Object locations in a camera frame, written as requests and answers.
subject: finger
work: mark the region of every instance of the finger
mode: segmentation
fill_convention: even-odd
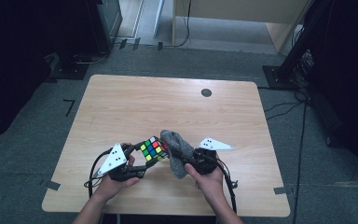
[[[130,155],[130,157],[129,157],[129,166],[133,166],[134,163],[135,163],[135,157]]]
[[[194,169],[194,167],[190,163],[185,164],[185,169],[194,179],[196,180],[200,179],[199,172],[197,172],[196,169]]]
[[[121,147],[125,150],[125,149],[127,149],[129,146],[131,146],[132,144],[131,144],[131,143],[121,143],[120,145],[121,145]]]
[[[140,179],[138,177],[133,177],[131,179],[126,180],[126,187],[131,187],[135,184],[137,184],[140,181]]]

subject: round hole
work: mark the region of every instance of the round hole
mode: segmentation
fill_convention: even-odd
[[[205,96],[205,97],[210,97],[210,96],[212,95],[212,91],[209,90],[209,89],[203,89],[203,90],[201,91],[201,94],[202,94],[203,96]]]

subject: white triangular marker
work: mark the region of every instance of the white triangular marker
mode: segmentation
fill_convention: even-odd
[[[98,175],[104,175],[107,172],[115,169],[121,164],[126,163],[127,159],[124,155],[123,149],[119,143],[116,143],[115,146],[110,151],[109,156],[107,156],[106,160],[103,162],[103,165],[98,170],[97,173],[94,174],[94,177]]]
[[[200,148],[209,149],[209,150],[231,150],[234,147],[227,145],[225,143],[219,142],[214,140],[210,137],[206,137],[202,142],[199,144]]]

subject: human hand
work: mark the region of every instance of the human hand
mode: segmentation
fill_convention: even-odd
[[[133,166],[135,158],[130,155],[128,165]],[[140,179],[134,177],[123,182],[112,180],[109,175],[103,177],[100,186],[95,190],[92,196],[97,197],[99,200],[107,202],[115,197],[122,189],[131,187],[138,183]]]
[[[196,180],[196,188],[200,189],[208,203],[225,199],[223,192],[223,173],[216,167],[208,175],[200,175],[189,163],[185,164],[187,172]]]

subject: table top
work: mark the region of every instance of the table top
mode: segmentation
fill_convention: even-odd
[[[203,89],[212,95],[203,96]],[[218,155],[231,179],[238,180],[234,192],[239,216],[290,214],[287,196],[274,192],[283,187],[282,177],[253,82],[108,75],[94,75],[89,81],[51,179],[61,187],[48,189],[43,209],[79,212],[89,197],[83,184],[98,155],[115,143],[136,144],[164,129],[181,134],[193,147],[207,136],[235,147]],[[135,165],[145,164],[141,152],[132,155]],[[176,179],[168,159],[148,169],[140,183],[122,190],[104,212],[213,215],[194,180]]]

